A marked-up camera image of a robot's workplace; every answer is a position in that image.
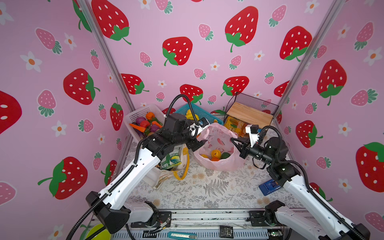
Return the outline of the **orange toy pepper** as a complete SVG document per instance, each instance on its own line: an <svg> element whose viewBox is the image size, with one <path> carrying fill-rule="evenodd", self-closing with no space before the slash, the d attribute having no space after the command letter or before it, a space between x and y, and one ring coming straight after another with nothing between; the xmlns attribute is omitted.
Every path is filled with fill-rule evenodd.
<svg viewBox="0 0 384 240"><path fill-rule="evenodd" d="M156 118L156 116L155 116L155 114L152 113L152 112L148 112L148 113L146 114L146 119L147 119L148 121L153 121L155 118Z"/></svg>

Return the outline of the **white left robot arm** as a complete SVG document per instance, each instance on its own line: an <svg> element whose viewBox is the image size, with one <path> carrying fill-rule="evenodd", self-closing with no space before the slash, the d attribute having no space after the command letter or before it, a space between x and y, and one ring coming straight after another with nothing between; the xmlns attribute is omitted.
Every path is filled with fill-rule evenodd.
<svg viewBox="0 0 384 240"><path fill-rule="evenodd" d="M194 152L201 148L205 141L198 141L197 136L209 125L206 118L194 122L182 114L167 116L160 130L139 141L135 158L108 186L87 195L90 208L73 226L67 239L72 239L90 214L94 214L103 224L102 230L108 230L110 234L123 228L133 215L133 211L124 206L132 190L175 147L186 145Z"/></svg>

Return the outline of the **teal utility knife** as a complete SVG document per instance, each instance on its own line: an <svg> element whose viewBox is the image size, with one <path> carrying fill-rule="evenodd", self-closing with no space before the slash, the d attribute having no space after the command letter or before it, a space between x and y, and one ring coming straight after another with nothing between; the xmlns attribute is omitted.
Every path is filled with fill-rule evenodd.
<svg viewBox="0 0 384 240"><path fill-rule="evenodd" d="M168 232L167 237L174 240L197 240L194 233Z"/></svg>

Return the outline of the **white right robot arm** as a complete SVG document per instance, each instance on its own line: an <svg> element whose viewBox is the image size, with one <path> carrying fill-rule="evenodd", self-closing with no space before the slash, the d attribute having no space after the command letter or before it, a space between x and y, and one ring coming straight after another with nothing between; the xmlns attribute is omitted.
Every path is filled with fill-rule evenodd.
<svg viewBox="0 0 384 240"><path fill-rule="evenodd" d="M240 157L251 157L264 163L270 177L290 192L315 218L311 222L297 216L281 201L265 207L264 220L272 226L285 225L308 240L368 240L370 231L363 224L354 224L339 213L309 184L308 175L299 163L286 160L289 151L281 133L273 126L260 129L248 125L248 138L231 138L240 152Z"/></svg>

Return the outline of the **green snack packet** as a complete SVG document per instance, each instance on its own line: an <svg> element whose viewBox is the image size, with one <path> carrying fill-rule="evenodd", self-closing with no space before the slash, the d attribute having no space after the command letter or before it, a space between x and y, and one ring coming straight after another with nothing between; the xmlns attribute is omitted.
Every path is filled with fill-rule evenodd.
<svg viewBox="0 0 384 240"><path fill-rule="evenodd" d="M182 163L180 158L180 149L176 148L172 152L166 155L161 161L161 170L171 170Z"/></svg>

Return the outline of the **yellow snack packets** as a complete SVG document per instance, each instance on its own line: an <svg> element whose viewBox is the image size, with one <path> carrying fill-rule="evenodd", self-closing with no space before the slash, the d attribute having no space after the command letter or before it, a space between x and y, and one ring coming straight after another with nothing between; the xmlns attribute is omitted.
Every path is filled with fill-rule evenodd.
<svg viewBox="0 0 384 240"><path fill-rule="evenodd" d="M231 116L228 116L226 118L226 121L224 123L224 126L236 133L238 135L238 137L242 138L244 137L247 133L246 133L246 127L247 127L248 123L246 122L243 122L237 118L234 118L234 117L231 117Z"/></svg>

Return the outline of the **small black circuit board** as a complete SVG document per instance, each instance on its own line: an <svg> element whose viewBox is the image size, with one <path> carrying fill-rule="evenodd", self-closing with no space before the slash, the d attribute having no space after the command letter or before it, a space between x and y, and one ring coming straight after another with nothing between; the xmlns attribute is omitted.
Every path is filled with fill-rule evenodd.
<svg viewBox="0 0 384 240"><path fill-rule="evenodd" d="M233 239L234 229L230 226L220 226L220 238Z"/></svg>

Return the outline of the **orange toy carrot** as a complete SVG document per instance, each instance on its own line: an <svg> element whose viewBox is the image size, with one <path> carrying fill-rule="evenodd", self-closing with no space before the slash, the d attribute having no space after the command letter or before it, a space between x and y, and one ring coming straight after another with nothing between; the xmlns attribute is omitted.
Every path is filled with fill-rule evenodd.
<svg viewBox="0 0 384 240"><path fill-rule="evenodd" d="M158 126L159 128L162 128L163 126L159 124L157 121L153 121L152 125Z"/></svg>
<svg viewBox="0 0 384 240"><path fill-rule="evenodd" d="M146 131L146 128L144 127L141 127L141 126L137 126L137 125L134 125L134 124L129 124L132 128L140 131L141 133L144 133Z"/></svg>

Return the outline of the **red toy tomato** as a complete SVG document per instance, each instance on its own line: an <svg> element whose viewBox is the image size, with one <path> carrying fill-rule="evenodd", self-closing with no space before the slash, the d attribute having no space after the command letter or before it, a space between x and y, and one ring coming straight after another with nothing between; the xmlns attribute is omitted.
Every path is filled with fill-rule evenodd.
<svg viewBox="0 0 384 240"><path fill-rule="evenodd" d="M143 120L143 121L140 122L140 126L141 126L142 128L147 129L148 127L151 126L151 123L150 123L149 121L147 121L147 120Z"/></svg>

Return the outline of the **yellow toy lemon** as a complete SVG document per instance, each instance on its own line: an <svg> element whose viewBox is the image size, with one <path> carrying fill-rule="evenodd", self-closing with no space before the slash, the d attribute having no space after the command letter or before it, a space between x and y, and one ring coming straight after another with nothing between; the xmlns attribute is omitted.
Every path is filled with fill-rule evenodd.
<svg viewBox="0 0 384 240"><path fill-rule="evenodd" d="M219 150L213 150L211 152L212 159L215 159L216 161L221 159L221 155L222 155L222 153Z"/></svg>

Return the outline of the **pink plastic grocery bag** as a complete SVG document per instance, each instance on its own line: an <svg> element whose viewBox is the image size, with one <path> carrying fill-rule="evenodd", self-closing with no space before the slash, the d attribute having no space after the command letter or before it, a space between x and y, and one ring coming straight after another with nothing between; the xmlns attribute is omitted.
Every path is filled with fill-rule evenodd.
<svg viewBox="0 0 384 240"><path fill-rule="evenodd" d="M238 135L228 130L226 127L213 123L209 125L198 136L199 141L205 140L205 144L194 152L197 163L209 170L233 172L244 167L245 159L240 157L239 150L231 143L231 138ZM221 153L227 152L231 156L218 162L212 162L211 152L219 150Z"/></svg>

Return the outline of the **white canvas tote bag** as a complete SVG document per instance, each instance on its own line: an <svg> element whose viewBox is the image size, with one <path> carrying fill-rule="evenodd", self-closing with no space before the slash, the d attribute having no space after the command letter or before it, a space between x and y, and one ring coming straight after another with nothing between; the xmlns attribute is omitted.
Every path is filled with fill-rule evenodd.
<svg viewBox="0 0 384 240"><path fill-rule="evenodd" d="M170 154L167 154L158 165L147 173L143 181L157 190L169 179L184 180L188 174L189 165L190 155L186 144L176 146Z"/></svg>

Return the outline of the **teal plastic basket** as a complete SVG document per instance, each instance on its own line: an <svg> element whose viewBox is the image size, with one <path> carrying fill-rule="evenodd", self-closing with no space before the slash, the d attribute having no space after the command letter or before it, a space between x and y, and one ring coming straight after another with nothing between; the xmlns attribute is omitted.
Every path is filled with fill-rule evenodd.
<svg viewBox="0 0 384 240"><path fill-rule="evenodd" d="M213 124L215 121L217 121L218 124L220 124L220 125L224 124L224 122L221 119L211 115L209 112L205 111L204 109L200 108L199 106L192 104L192 108L194 110L194 113L196 115L198 115L200 119L206 118L210 124ZM179 108L178 110L176 110L175 113L186 115L186 113L189 109L190 109L189 105L186 104L186 105L182 106L181 108Z"/></svg>

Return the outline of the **green toy lime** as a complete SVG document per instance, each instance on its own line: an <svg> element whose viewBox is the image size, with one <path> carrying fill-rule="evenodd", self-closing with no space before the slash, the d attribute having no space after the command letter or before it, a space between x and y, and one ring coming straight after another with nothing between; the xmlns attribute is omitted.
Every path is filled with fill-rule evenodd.
<svg viewBox="0 0 384 240"><path fill-rule="evenodd" d="M227 158L229 158L230 156L231 156L230 153L224 152L224 153L221 154L221 160L223 160L223 159L227 159Z"/></svg>

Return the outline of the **blue box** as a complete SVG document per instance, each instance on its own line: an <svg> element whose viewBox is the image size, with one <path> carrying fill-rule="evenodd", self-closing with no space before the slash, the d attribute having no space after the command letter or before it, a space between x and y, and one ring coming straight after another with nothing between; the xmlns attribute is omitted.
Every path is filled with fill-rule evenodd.
<svg viewBox="0 0 384 240"><path fill-rule="evenodd" d="M277 190L279 190L281 186L275 180L269 180L263 184L259 185L259 189L261 190L264 196L267 196Z"/></svg>

